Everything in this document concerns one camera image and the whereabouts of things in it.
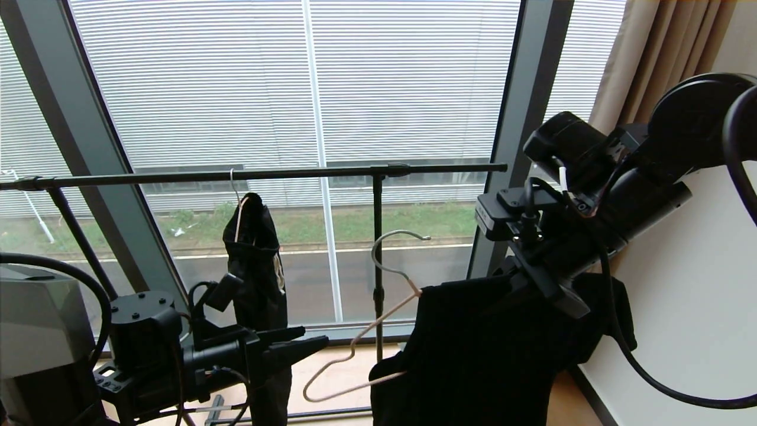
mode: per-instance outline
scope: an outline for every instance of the black baseboard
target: black baseboard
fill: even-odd
[[[591,386],[589,380],[587,380],[584,372],[577,365],[574,365],[568,368],[568,373],[573,377],[576,386],[578,386],[578,389],[584,394],[584,398],[586,398],[591,408],[597,414],[597,417],[602,422],[602,426],[618,426],[618,423],[610,415],[610,411],[605,406],[605,403],[602,402],[600,396],[597,395],[597,392]]]

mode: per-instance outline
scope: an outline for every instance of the clothes hanger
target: clothes hanger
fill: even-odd
[[[244,199],[239,198],[239,191],[236,189],[236,185],[234,185],[234,168],[232,168],[229,171],[229,179],[232,182],[232,189],[234,190],[234,194],[237,195],[237,206],[239,207],[238,213],[237,213],[237,228],[236,232],[234,232],[234,242],[237,243],[239,241],[239,225],[241,224],[241,210],[244,208],[245,203],[247,202],[248,198],[247,196]]]
[[[307,390],[308,390],[308,388],[310,388],[310,385],[313,384],[313,382],[324,371],[326,371],[326,369],[328,367],[331,367],[334,364],[339,364],[340,362],[347,362],[347,361],[351,360],[352,358],[354,358],[354,356],[355,356],[355,346],[360,342],[360,339],[362,339],[363,336],[365,336],[369,331],[371,331],[377,325],[381,324],[389,315],[394,314],[400,308],[402,308],[403,306],[407,305],[411,300],[415,299],[416,297],[420,297],[421,296],[421,290],[416,286],[416,284],[413,282],[413,280],[411,280],[410,277],[407,276],[407,274],[405,274],[404,272],[402,272],[402,271],[400,271],[398,269],[392,269],[392,268],[386,267],[386,266],[382,265],[381,263],[379,263],[379,261],[376,259],[376,250],[379,248],[379,245],[381,244],[381,241],[383,241],[384,238],[386,238],[388,236],[396,235],[398,233],[406,233],[408,235],[414,236],[418,240],[423,240],[423,241],[427,241],[427,240],[431,239],[430,236],[421,236],[420,234],[412,232],[411,230],[402,230],[402,229],[393,230],[393,231],[387,232],[384,235],[380,236],[375,241],[375,243],[373,243],[373,248],[371,249],[371,259],[373,260],[373,263],[375,263],[375,265],[379,269],[381,269],[383,271],[394,272],[395,274],[402,275],[402,277],[407,281],[408,285],[410,285],[410,289],[413,291],[413,293],[410,294],[407,298],[405,298],[405,300],[403,300],[402,302],[400,302],[399,304],[397,304],[395,307],[393,307],[392,309],[389,309],[385,314],[383,314],[382,316],[378,317],[374,322],[372,322],[370,325],[368,325],[368,327],[363,328],[363,330],[360,331],[357,334],[357,336],[355,336],[355,338],[352,339],[352,341],[350,342],[350,355],[348,355],[347,357],[342,358],[342,359],[335,359],[335,360],[327,362],[324,366],[322,366],[310,378],[310,380],[307,381],[307,383],[305,384],[305,388],[303,388],[303,390],[302,390],[302,396],[305,398],[306,401],[310,401],[312,403],[320,403],[322,401],[326,401],[328,399],[332,399],[332,398],[335,398],[337,396],[344,395],[346,393],[354,392],[355,390],[358,390],[358,389],[363,389],[364,387],[368,387],[368,386],[372,386],[374,384],[379,384],[379,383],[382,383],[382,382],[385,382],[385,381],[389,381],[389,380],[391,380],[393,378],[400,377],[402,374],[405,374],[405,371],[400,371],[398,373],[392,373],[392,374],[389,374],[387,376],[381,377],[379,379],[375,379],[375,380],[369,381],[368,383],[359,384],[357,386],[350,387],[350,388],[345,389],[345,390],[341,390],[341,391],[339,391],[337,393],[332,393],[331,395],[322,396],[320,398],[313,398],[313,397],[310,397],[310,396],[307,395]]]

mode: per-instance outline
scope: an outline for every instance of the beige curtain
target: beige curtain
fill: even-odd
[[[735,2],[628,0],[590,123],[608,133],[645,122],[668,89],[708,72]]]

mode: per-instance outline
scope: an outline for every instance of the louvered facade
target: louvered facade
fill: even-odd
[[[519,9],[515,1],[70,2],[137,172],[317,167],[319,127],[328,165],[487,161]],[[548,115],[588,118],[624,6],[576,0]],[[0,36],[0,167],[68,174]],[[249,187],[272,206],[322,203],[316,179]],[[482,188],[462,174],[414,180],[389,185],[385,201],[472,200]],[[358,183],[330,192],[335,205],[371,198]],[[0,196],[0,215],[32,214],[21,194]],[[45,196],[33,197],[43,214],[55,212]],[[147,197],[155,212],[235,200],[202,186]],[[86,215],[79,194],[72,202]]]

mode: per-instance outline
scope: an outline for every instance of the hanging clothes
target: hanging clothes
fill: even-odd
[[[286,286],[276,227],[259,195],[248,193],[242,201],[223,230],[229,272],[244,281],[233,299],[237,323],[258,331],[286,328]],[[250,404],[253,423],[287,424],[290,390],[291,368],[280,371],[257,388]]]
[[[625,287],[614,283],[621,328],[636,347]],[[405,349],[371,370],[375,426],[532,426],[547,423],[555,377],[586,362],[610,334],[607,283],[582,274],[574,290],[590,306],[568,317],[543,297],[506,309],[492,305],[510,292],[506,277],[443,283],[422,289],[416,326]]]

